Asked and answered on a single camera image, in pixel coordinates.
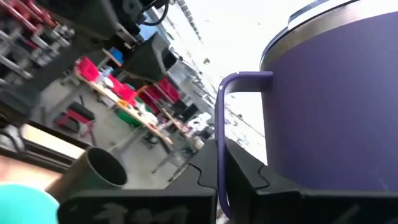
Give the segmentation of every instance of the green item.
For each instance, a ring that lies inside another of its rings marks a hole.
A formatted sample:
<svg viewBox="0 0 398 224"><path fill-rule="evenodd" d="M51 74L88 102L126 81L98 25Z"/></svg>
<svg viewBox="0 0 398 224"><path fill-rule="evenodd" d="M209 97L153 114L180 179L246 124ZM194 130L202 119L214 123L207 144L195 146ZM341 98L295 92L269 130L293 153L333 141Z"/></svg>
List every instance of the green item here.
<svg viewBox="0 0 398 224"><path fill-rule="evenodd" d="M137 103L144 103L138 96L135 99ZM150 113L154 113L154 111L148 105L145 105L145 109ZM138 120L130 116L129 113L125 112L124 110L119 110L116 115L127 124L132 124L135 127L141 126L141 123Z"/></svg>
<svg viewBox="0 0 398 224"><path fill-rule="evenodd" d="M0 185L1 224L57 224L58 206L44 190L20 184Z"/></svg>

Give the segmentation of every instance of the table leg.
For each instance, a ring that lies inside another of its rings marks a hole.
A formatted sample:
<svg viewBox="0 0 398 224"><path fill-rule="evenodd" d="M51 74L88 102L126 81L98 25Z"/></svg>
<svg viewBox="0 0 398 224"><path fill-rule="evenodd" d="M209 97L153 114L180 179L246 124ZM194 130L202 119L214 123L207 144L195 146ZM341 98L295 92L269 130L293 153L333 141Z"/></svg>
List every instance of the table leg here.
<svg viewBox="0 0 398 224"><path fill-rule="evenodd" d="M175 178L180 175L180 173L189 165L189 161L184 162L174 173L173 175L167 180L168 182L173 182Z"/></svg>
<svg viewBox="0 0 398 224"><path fill-rule="evenodd" d="M152 174L156 174L160 168L162 168L166 163L170 162L172 159L174 159L174 152L171 152L169 155L166 156L157 166L156 168L152 171Z"/></svg>
<svg viewBox="0 0 398 224"><path fill-rule="evenodd" d="M86 83L81 82L78 86L74 87L63 100L51 108L45 115L45 125L52 126L55 118L57 118L60 113L64 112L68 106L71 105L73 101L75 101L75 99L83 93L86 87Z"/></svg>
<svg viewBox="0 0 398 224"><path fill-rule="evenodd" d="M119 151L120 151L120 152L125 151L126 149L129 148L129 146L131 146L132 144L134 144L135 141L137 141L138 139L142 139L142 138L148 133L148 131L149 131L147 128L143 128L143 129L144 129L144 131L141 132L141 133L137 133L137 134L134 133L134 134L132 134L132 135L129 137L129 139L128 139L124 144L122 144L122 146L118 147Z"/></svg>
<svg viewBox="0 0 398 224"><path fill-rule="evenodd" d="M108 110L106 110L106 118L103 120L104 123L108 124L108 126L117 128L115 125L117 125L117 121L115 121L113 118L116 116L116 104L111 105Z"/></svg>

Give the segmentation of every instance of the metal cup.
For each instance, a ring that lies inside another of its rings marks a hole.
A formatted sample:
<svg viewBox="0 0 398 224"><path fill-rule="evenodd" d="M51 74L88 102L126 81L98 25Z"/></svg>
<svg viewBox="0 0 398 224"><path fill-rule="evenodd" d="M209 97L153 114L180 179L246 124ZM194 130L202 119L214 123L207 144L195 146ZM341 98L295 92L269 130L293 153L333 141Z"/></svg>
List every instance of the metal cup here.
<svg viewBox="0 0 398 224"><path fill-rule="evenodd" d="M119 189L127 182L122 164L110 153L93 147L82 154L47 192L60 203L85 189Z"/></svg>

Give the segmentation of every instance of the red chair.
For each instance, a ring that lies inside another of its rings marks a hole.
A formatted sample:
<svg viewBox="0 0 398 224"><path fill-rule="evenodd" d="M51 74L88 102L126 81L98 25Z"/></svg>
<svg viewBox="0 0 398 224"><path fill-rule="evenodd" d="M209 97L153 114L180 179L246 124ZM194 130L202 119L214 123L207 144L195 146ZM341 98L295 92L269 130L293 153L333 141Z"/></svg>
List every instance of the red chair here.
<svg viewBox="0 0 398 224"><path fill-rule="evenodd" d="M77 63L76 68L81 76L89 81L96 80L100 73L87 57L82 57ZM80 135L81 138L87 134L93 134L95 115L83 105L73 102L65 112L65 115L55 121L57 126L64 126L69 119L74 119L87 126L87 131Z"/></svg>
<svg viewBox="0 0 398 224"><path fill-rule="evenodd" d="M94 113L76 101L68 107L63 117L55 121L55 125L58 127L64 126L69 119L74 119L87 126L87 131L80 134L81 138L84 138L87 134L93 134L95 123Z"/></svg>

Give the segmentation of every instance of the pink item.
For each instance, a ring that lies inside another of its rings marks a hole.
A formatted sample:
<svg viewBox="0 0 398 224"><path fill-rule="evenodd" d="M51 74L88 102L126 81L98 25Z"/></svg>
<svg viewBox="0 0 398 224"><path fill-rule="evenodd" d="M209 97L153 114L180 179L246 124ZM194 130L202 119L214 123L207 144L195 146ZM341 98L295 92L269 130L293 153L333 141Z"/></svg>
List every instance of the pink item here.
<svg viewBox="0 0 398 224"><path fill-rule="evenodd" d="M159 82L159 87L161 87L161 89L172 100L172 103L175 103L180 98L178 91L166 79Z"/></svg>
<svg viewBox="0 0 398 224"><path fill-rule="evenodd" d="M131 106L136 106L136 96L137 92L131 89L128 85L123 84L123 89L119 93L122 100L126 100Z"/></svg>
<svg viewBox="0 0 398 224"><path fill-rule="evenodd" d="M115 79L112 75L108 76L108 78L112 81L113 83L113 88L112 91L115 94L119 94L123 90L123 84L119 82L119 80Z"/></svg>
<svg viewBox="0 0 398 224"><path fill-rule="evenodd" d="M95 81L100 75L99 71L95 67L95 64L87 57L82 57L80 59L79 63L77 64L77 69L80 75L90 82Z"/></svg>

